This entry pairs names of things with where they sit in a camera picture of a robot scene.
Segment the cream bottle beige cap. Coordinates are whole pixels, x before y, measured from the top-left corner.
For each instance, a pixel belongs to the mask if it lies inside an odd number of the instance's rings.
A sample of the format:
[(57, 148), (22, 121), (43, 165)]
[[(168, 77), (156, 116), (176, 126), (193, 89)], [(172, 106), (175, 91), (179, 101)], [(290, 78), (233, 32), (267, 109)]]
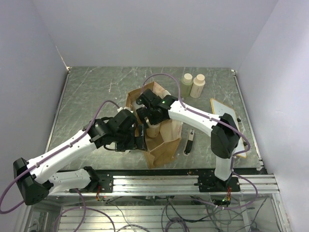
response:
[(205, 85), (205, 76), (203, 74), (198, 74), (193, 79), (190, 96), (192, 98), (198, 98), (201, 95), (204, 85)]

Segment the black white utility knife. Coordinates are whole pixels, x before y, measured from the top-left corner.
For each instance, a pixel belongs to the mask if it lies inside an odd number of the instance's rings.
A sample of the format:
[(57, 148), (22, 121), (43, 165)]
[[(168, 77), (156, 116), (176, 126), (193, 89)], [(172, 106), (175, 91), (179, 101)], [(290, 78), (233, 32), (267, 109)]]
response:
[(195, 135), (195, 130), (191, 129), (188, 133), (188, 137), (187, 137), (186, 144), (185, 144), (184, 151), (183, 151), (183, 154), (185, 156), (190, 155), (190, 152), (191, 152), (192, 147), (193, 147), (194, 135)]

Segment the brown canvas tote bag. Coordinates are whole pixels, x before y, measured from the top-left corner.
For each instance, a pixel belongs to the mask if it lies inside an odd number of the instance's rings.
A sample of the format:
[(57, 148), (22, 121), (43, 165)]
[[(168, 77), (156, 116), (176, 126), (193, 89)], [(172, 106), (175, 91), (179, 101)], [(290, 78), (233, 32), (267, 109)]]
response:
[[(160, 86), (157, 82), (146, 84), (144, 90), (150, 89), (156, 95), (164, 98), (171, 95), (167, 90)], [(136, 101), (141, 92), (141, 88), (128, 92), (126, 99), (126, 107), (131, 109), (131, 103)], [(139, 123), (141, 123), (137, 113), (134, 114)], [(145, 140), (148, 147), (147, 151), (143, 151), (149, 169), (161, 168), (163, 165), (176, 160), (176, 151), (181, 141), (183, 123), (177, 120), (169, 119), (160, 123), (160, 133), (155, 138), (150, 138), (145, 132)]]

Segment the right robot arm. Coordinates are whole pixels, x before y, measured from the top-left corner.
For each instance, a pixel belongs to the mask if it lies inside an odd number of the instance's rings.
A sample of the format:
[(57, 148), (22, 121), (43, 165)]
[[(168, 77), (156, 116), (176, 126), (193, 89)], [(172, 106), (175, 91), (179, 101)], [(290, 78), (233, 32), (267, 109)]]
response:
[(199, 190), (226, 191), (231, 187), (232, 158), (240, 139), (231, 115), (209, 114), (184, 104), (174, 96), (161, 98), (150, 89), (138, 96), (136, 104), (140, 105), (136, 112), (143, 124), (157, 125), (172, 119), (207, 134), (211, 139), (211, 151), (216, 156), (216, 167), (212, 174), (198, 179)]

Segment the small whiteboard yellow frame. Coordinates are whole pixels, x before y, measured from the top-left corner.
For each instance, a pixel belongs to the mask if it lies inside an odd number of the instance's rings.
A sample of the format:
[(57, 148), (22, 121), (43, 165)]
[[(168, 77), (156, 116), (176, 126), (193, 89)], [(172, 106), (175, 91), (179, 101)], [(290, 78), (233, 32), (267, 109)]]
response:
[[(236, 126), (237, 126), (237, 129), (240, 130), (239, 124), (238, 124), (238, 121), (237, 121), (237, 115), (236, 115), (236, 112), (233, 108), (221, 103), (220, 101), (218, 101), (214, 98), (211, 98), (211, 108), (212, 108), (212, 113), (214, 115), (223, 116), (224, 113), (231, 115)], [(238, 142), (238, 146), (235, 148), (235, 153), (240, 152), (240, 151), (242, 151), (246, 148), (244, 146), (243, 142), (244, 142), (243, 138), (240, 137), (239, 142)]]

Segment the white jug black cap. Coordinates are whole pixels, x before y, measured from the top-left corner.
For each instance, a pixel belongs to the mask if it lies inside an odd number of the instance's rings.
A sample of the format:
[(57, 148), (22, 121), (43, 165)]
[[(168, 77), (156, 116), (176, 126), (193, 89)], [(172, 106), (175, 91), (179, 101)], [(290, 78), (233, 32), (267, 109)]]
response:
[(136, 114), (137, 109), (142, 108), (142, 107), (143, 107), (143, 104), (139, 105), (135, 101), (131, 103), (131, 111), (133, 111), (134, 114)]

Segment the aluminium mounting rail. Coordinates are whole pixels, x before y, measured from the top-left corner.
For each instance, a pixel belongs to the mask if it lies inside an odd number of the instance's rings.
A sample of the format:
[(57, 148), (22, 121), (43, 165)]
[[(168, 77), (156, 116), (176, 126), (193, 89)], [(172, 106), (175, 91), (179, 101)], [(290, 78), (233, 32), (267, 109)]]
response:
[(273, 175), (245, 175), (243, 179), (233, 176), (227, 187), (216, 187), (210, 177), (197, 175), (176, 176), (114, 176), (100, 196), (147, 196), (147, 195), (225, 195), (279, 193)]

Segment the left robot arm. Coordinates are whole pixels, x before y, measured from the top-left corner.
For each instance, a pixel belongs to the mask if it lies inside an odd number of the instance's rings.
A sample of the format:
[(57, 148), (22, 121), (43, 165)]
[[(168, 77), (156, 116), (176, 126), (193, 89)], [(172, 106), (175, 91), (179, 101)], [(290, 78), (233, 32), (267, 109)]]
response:
[(36, 158), (14, 161), (14, 177), (23, 203), (34, 205), (50, 193), (66, 189), (85, 189), (93, 192), (99, 178), (91, 167), (58, 175), (74, 159), (101, 147), (114, 144), (113, 151), (146, 150), (145, 126), (128, 109), (121, 109), (114, 117), (93, 119), (69, 140)]

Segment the pale green bottle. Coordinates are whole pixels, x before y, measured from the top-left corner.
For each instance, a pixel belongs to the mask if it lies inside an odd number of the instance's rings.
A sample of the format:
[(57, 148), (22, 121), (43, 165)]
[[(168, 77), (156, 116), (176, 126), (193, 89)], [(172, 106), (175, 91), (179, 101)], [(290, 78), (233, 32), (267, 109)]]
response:
[(186, 98), (190, 95), (193, 84), (193, 76), (189, 73), (183, 75), (181, 79), (181, 97)]

